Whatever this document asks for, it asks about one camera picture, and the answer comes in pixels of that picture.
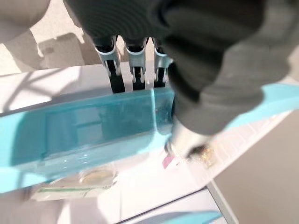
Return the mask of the left robot hand dark palm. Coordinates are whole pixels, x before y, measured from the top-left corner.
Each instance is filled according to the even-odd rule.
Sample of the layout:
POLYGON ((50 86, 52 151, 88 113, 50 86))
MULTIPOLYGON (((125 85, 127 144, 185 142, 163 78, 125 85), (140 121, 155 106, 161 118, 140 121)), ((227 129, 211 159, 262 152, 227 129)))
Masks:
POLYGON ((186 158, 283 79, 299 43, 296 0, 70 0, 96 45, 120 35, 157 38, 172 59, 168 150, 186 158))

